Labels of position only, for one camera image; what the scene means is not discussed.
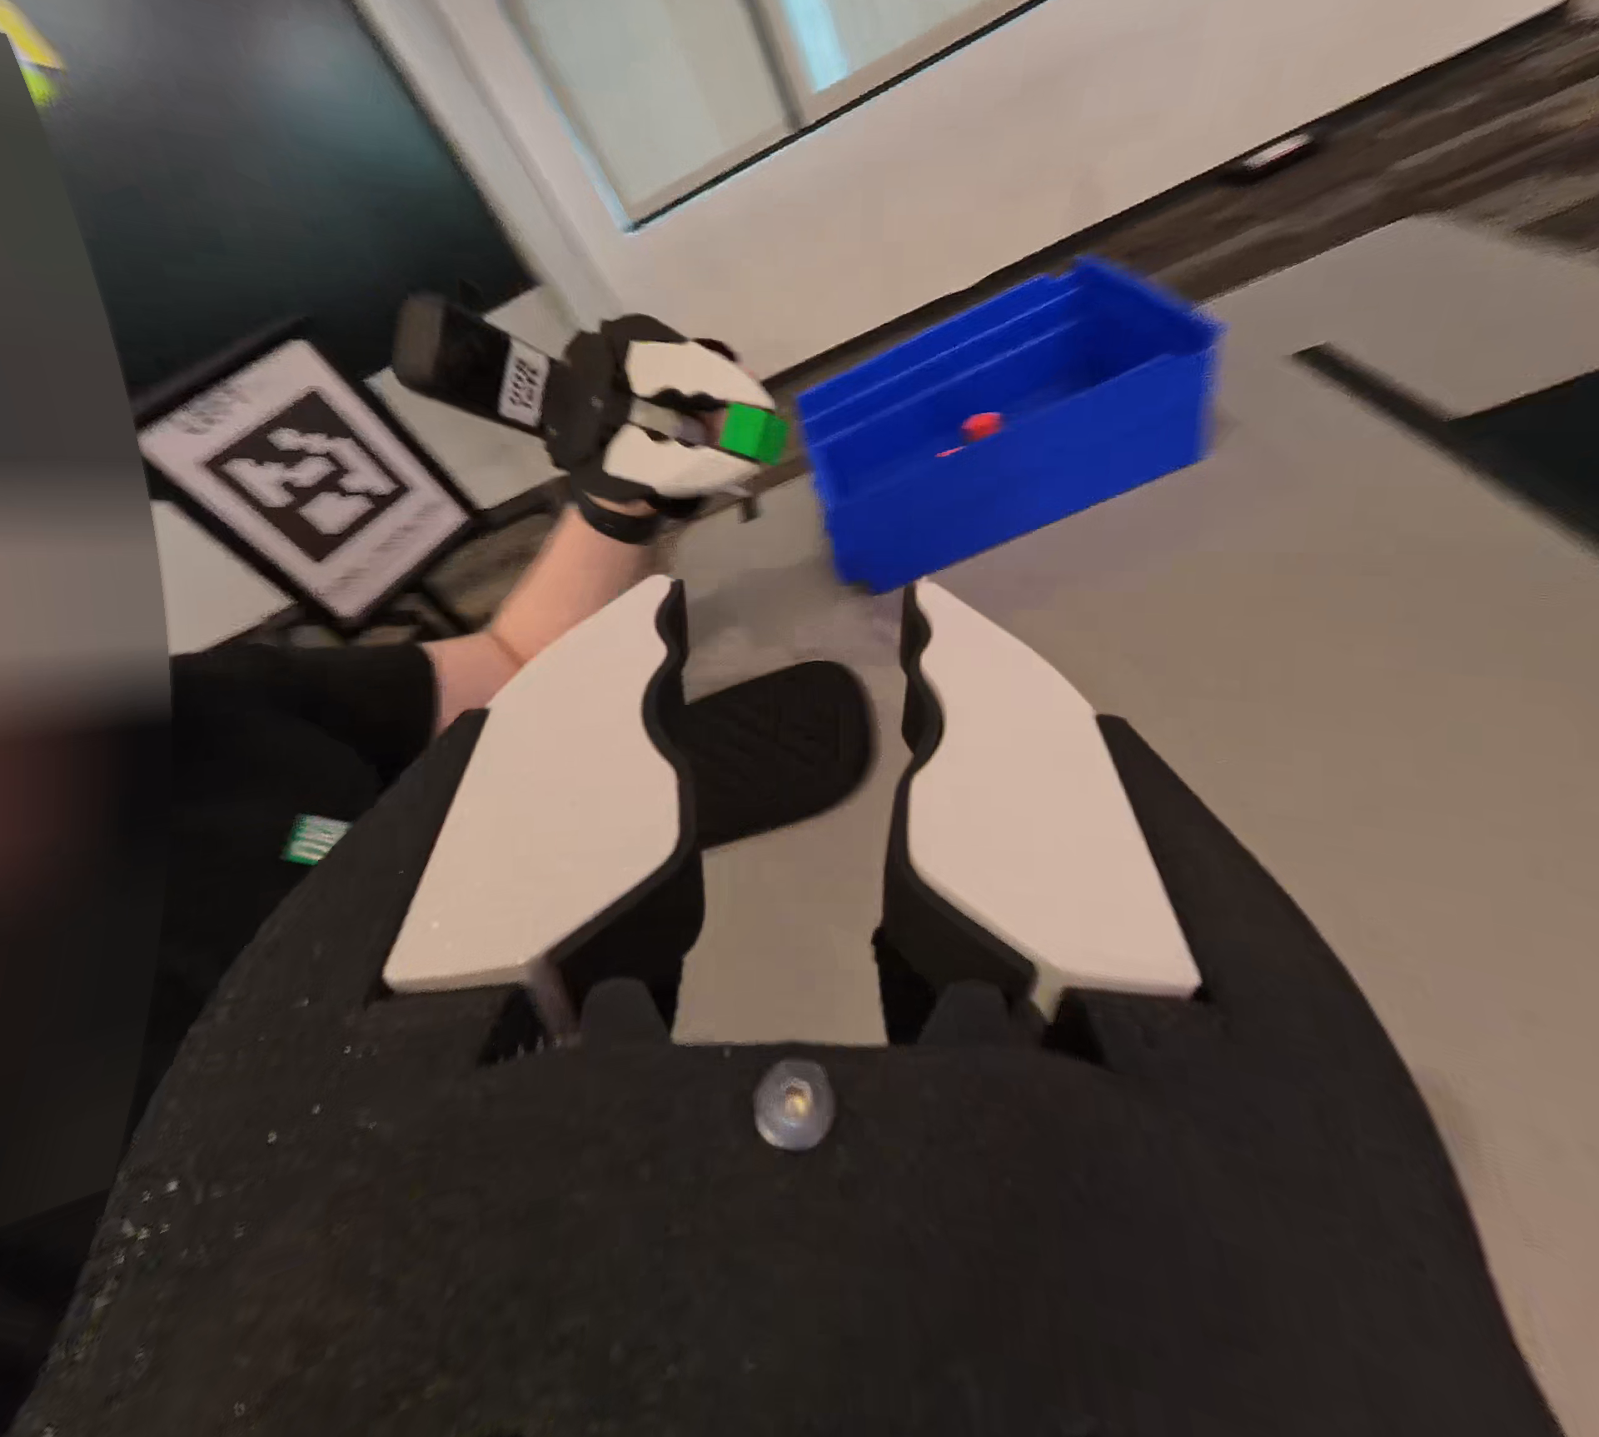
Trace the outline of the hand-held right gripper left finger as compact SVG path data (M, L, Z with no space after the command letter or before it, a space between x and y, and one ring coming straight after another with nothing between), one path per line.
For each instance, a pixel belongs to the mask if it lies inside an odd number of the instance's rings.
M651 574L486 708L383 964L393 993L521 986L543 1031L646 986L671 1024L704 924L681 581Z

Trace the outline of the person's left forearm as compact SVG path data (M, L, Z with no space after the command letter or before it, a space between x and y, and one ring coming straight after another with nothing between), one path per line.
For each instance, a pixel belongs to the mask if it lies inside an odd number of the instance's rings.
M609 541L564 506L486 626L423 646L435 734L490 706L538 654L648 576L654 559L654 543Z

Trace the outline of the blue plastic bin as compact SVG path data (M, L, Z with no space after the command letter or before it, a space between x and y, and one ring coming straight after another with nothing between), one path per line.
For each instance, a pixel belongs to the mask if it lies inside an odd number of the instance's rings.
M838 579L891 591L1196 464L1224 333L1087 256L801 391ZM1003 431L938 458L984 409L1004 414Z

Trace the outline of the green wooden cube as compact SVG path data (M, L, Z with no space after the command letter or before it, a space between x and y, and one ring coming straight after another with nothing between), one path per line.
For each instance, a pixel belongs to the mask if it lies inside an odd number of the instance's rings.
M726 403L714 431L714 446L753 466L773 466L788 449L789 421L766 404L746 401Z

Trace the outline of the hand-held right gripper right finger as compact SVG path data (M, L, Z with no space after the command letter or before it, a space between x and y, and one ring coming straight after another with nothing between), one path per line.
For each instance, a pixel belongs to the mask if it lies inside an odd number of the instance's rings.
M1189 1003L1179 913L1089 699L934 581L903 591L901 739L874 966L889 1043L959 986L1054 1034L1082 993Z

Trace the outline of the black white marker sign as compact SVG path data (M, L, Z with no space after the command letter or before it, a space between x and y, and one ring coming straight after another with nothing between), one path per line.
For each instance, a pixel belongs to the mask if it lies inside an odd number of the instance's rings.
M130 406L151 481L325 626L370 626L478 524L443 466L298 319Z

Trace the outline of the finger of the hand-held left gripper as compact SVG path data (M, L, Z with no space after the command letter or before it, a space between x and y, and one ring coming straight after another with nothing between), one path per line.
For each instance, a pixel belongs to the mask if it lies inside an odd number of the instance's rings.
M778 418L768 388L706 343L634 339L621 354L628 426L748 426Z
M689 444L623 424L596 469L596 494L611 501L698 501L738 491L763 464L714 444Z

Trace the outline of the small black device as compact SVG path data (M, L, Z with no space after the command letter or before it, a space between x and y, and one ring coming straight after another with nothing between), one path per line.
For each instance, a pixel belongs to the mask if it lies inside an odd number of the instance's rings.
M1219 168L1217 178L1229 186L1247 186L1312 158L1324 144L1324 134L1314 128L1301 128L1282 134L1249 153L1239 154Z

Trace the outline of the black wall screen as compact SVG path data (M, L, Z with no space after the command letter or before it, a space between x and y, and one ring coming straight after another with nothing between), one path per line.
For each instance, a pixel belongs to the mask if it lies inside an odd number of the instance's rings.
M10 0L130 386L300 319L350 378L413 291L534 279L350 0Z

